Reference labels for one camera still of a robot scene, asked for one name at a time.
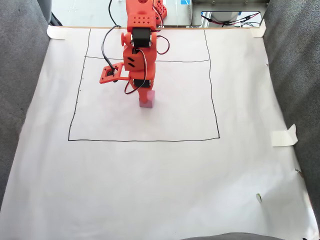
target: black marker line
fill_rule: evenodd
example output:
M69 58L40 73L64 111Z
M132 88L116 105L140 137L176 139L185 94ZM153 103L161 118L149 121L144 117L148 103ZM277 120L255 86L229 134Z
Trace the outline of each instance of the black marker line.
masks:
M84 56L85 58L91 58L91 59L104 59L103 57L96 57L96 56ZM123 61L123 59L120 58L108 58L111 60L121 60ZM170 62L170 63L197 63L197 62L206 62L206 61L210 61L210 59L207 60L198 60L198 61L167 61L167 60L155 60L156 62Z
M77 93L77 95L76 95L76 101L75 101L74 113L73 113L73 117L72 117L72 120L71 120L71 123L70 123L70 127L69 127L68 141L70 141L70 131L71 131L71 126L72 126L72 122L74 121L74 119L75 119L75 115L76 115L77 103L78 103L78 97L79 97L79 91L80 91L80 86L81 86L81 82L82 82L82 76L83 76L83 74L84 74L85 62L86 62L86 56L87 56L88 49L89 49L90 33L91 33L91 28L90 28L89 35L88 35L88 47L86 48L86 53L85 53L85 56L84 56L83 67L82 67L82 73L81 73L80 83L79 83L79 87L78 87L78 93Z
M88 49L89 49L89 43L90 43L90 33L91 33L91 28L90 28L90 32L89 32L89 36L88 36L88 47L86 49L86 53L85 53L85 56L84 56L81 79L80 79L80 83L79 83L79 87L78 87L78 94L76 96L76 103L75 103L74 113L73 113L73 117L72 117L72 120L71 120L71 123L70 123L70 127L69 127L68 141L69 142L78 142L78 141L118 142L118 143L130 143L130 142L169 142L169 143L178 143L178 142L204 142L204 141L209 141L209 140L213 140L213 139L220 139L217 115L216 115L214 100L212 98L213 90L212 90L212 82L211 82L211 58L210 58L210 53L209 53L209 48L208 48L208 43L207 43L206 32L205 32L205 30L203 30L203 31L204 31L205 44L206 44L206 48L208 50L209 59L207 59L207 60L199 60L199 61L165 61L165 60L158 60L156 62L172 62L172 63L196 63L196 62L206 62L206 61L210 62L209 80L210 80L210 86L211 86L211 101L212 101L213 112L214 112L214 116L215 116L215 123L216 123L216 129L217 129L217 132L218 132L218 137L200 139L200 140L98 140L98 139L71 139L70 140L70 131L71 131L72 122L73 122L73 120L75 118L75 114L76 114L76 110L77 110L79 91L80 91L80 86L81 86L81 82L82 82L82 76L83 76L83 73L84 73L86 58L104 59L103 57L87 56ZM111 59L111 60L122 60L123 61L123 59L119 59L119 58L109 58L109 59Z
M219 139L220 137L213 137L208 139L200 139L200 140L95 140L95 139L75 139L69 140L69 142L77 142L77 141L91 141L91 142L119 142L119 143L129 143L129 142L203 142L213 139Z
M211 58L210 58L210 52L209 52L209 47L208 47L208 43L207 43L206 31L203 29L203 32L204 32L206 49L208 50L208 55L209 55L209 60L210 60L209 79L210 79L210 85L211 85L211 101L212 101L212 106L213 106L213 111L214 111L214 116L215 116L216 129L218 131L218 137L220 138L220 132L219 132L218 121L217 121L217 114L216 114L216 110L215 110L214 99L212 98Z

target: white paper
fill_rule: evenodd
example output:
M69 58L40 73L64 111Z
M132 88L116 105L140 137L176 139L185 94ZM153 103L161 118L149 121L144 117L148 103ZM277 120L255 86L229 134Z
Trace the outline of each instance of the white paper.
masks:
M293 124L288 130L273 131L271 133L272 147L292 146L298 142L296 125Z
M249 29L162 30L170 50L157 58L156 102L145 109L124 81L99 84L108 29L91 30L87 51L89 31L50 41L1 207L1 240L315 239L294 150L270 145L270 132L286 125L262 38ZM122 59L120 33L106 39L119 43L105 46L110 58ZM199 141L109 141L133 137Z
M46 34L51 39L65 40L67 35L67 30L63 27L48 25L48 28L46 29Z

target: gray wall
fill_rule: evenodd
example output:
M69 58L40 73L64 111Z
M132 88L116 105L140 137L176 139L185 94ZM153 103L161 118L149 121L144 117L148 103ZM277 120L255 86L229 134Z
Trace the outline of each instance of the gray wall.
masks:
M320 0L271 0L263 37L273 88L320 229Z
M47 27L37 0L0 0L0 206L47 52Z

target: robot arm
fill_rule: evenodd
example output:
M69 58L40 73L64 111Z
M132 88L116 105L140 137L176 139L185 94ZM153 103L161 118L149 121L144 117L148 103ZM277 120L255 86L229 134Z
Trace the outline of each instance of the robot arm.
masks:
M121 34L121 44L124 46L123 62L111 65L105 57L109 65L103 68L99 82L104 84L118 80L128 81L124 92L131 94L138 91L140 106L152 108L157 58L156 26L163 26L167 9L163 6L163 0L127 0L126 12L127 33ZM128 77L121 77L123 66L129 71ZM133 91L126 92L129 84Z

